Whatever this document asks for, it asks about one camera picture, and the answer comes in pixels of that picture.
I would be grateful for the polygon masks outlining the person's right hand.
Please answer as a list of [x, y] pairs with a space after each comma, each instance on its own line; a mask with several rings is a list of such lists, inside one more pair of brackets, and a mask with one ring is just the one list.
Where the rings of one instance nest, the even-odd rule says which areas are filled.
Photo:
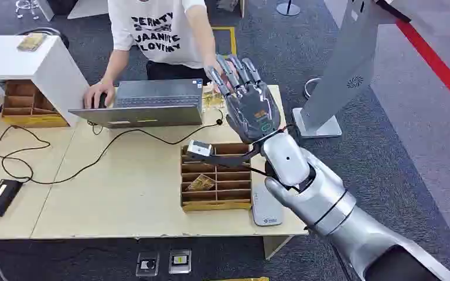
[[109, 106], [115, 97], [113, 80], [103, 78], [98, 83], [91, 85], [84, 93], [84, 108], [102, 108]]

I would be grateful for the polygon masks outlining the person's left hand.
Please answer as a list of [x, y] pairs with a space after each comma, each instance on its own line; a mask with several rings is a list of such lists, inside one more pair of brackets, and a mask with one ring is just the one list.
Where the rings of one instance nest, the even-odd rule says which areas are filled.
[[226, 73], [224, 72], [223, 66], [224, 64], [228, 65], [228, 68], [230, 71], [232, 71], [234, 74], [237, 74], [236, 68], [234, 64], [230, 60], [223, 59], [222, 61], [217, 60], [216, 56], [211, 56], [207, 58], [204, 62], [204, 72], [207, 76], [207, 78], [210, 79], [210, 84], [213, 87], [214, 92], [220, 92], [220, 87], [217, 81], [213, 78], [211, 69], [215, 69], [217, 74], [222, 79], [223, 83], [227, 86], [229, 91], [233, 91], [233, 86], [231, 85]]

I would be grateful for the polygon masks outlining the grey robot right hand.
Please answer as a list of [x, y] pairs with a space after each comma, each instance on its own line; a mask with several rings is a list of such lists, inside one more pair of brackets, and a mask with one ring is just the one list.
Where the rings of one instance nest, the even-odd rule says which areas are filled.
[[267, 84], [261, 79], [255, 65], [249, 58], [239, 60], [231, 54], [228, 61], [217, 55], [216, 61], [227, 77], [213, 67], [205, 68], [206, 74], [214, 82], [227, 107], [227, 123], [246, 144], [261, 141], [276, 132], [281, 123], [281, 114]]

